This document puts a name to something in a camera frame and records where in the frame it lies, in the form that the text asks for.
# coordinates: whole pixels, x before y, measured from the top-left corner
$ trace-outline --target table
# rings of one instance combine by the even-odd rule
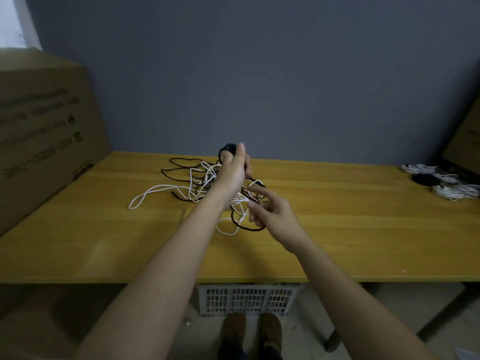
[[[129,282],[195,206],[164,191],[127,209],[148,188],[171,184],[160,169],[172,168],[174,156],[111,153],[0,238],[0,283]],[[480,201],[436,197],[394,166],[252,165],[253,176],[290,201],[312,238],[358,282],[479,281]],[[214,233],[197,281],[307,278],[267,230],[239,230]]]

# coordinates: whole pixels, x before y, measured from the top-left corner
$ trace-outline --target floor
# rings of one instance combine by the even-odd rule
[[[384,284],[376,297],[417,331],[461,290],[460,284]],[[0,360],[69,359],[95,319],[121,285],[0,286]],[[189,305],[169,360],[215,359],[223,318],[203,318]],[[331,354],[322,341],[333,330],[320,301],[307,284],[290,314],[281,319],[285,360],[346,360],[343,345]],[[247,320],[244,349],[255,359],[257,319]],[[444,360],[456,360],[454,348],[480,354],[480,301],[444,327],[428,346]]]

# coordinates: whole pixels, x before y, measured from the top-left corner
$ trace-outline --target person's right arm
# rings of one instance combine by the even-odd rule
[[[295,254],[353,360],[433,360],[429,348],[344,272],[303,230],[288,201],[259,186],[268,201],[249,202],[250,222],[265,225]]]

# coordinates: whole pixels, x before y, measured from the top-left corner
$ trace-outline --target tabletop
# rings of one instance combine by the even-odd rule
[[[0,237],[0,283],[129,282],[195,207],[163,191],[128,209],[150,187],[172,184],[160,173],[174,167],[171,157],[111,153]],[[253,159],[252,168],[359,282],[480,280],[480,201],[439,198],[394,166]],[[197,277],[304,281],[295,256],[267,230],[215,231]]]

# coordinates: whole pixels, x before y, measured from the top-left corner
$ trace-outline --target tangled white cord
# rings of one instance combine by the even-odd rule
[[[200,166],[197,167],[197,168],[190,169],[190,186],[189,187],[187,187],[187,186],[176,186],[176,185],[171,185],[171,184],[159,184],[157,186],[153,186],[152,188],[148,189],[145,193],[139,194],[134,199],[132,199],[132,201],[128,205],[128,209],[129,210],[135,210],[135,208],[137,208],[138,206],[140,206],[142,204],[145,197],[149,193],[161,192],[161,191],[167,191],[167,190],[174,190],[174,189],[176,189],[178,191],[178,193],[184,199],[186,199],[188,201],[195,202],[195,203],[199,203],[200,199],[203,196],[205,196],[206,193],[208,192],[208,190],[205,189],[207,184],[209,184],[210,182],[214,181],[215,178],[217,178],[217,174],[215,173],[215,168],[216,167],[221,167],[222,164],[210,165],[207,162],[201,162]],[[205,173],[205,177],[203,179],[195,178],[192,175],[193,172]],[[261,184],[263,184],[263,182],[261,180],[255,180],[255,181],[251,182],[249,184],[249,186],[251,186],[252,184],[254,184],[256,182],[260,182]],[[138,199],[140,199],[140,201],[136,205],[134,205],[135,201],[137,201]],[[246,208],[246,209],[243,208],[243,205],[242,205],[243,202],[249,202],[249,199],[248,199],[248,197],[243,195],[243,193],[241,193],[241,192],[238,192],[236,194],[235,198],[231,202],[231,206],[232,206],[233,210],[237,214],[240,215],[240,218],[238,220],[235,220],[235,222],[238,223],[239,225],[240,225],[240,223],[242,223],[242,221],[248,215],[248,208]],[[224,221],[224,220],[231,220],[231,218],[230,217],[220,218],[219,222]],[[218,225],[217,225],[216,229],[224,235],[234,236],[238,232],[239,227],[236,226],[236,230],[233,233],[223,232],[222,230],[219,229]]]
[[[453,187],[433,186],[432,191],[435,195],[451,201],[457,201],[462,198],[474,200],[480,194],[480,186],[476,184],[459,184]]]
[[[431,174],[440,179],[443,183],[458,184],[458,175],[456,174],[440,174],[436,172],[436,166],[428,166],[424,164],[403,164],[400,169],[410,174]]]

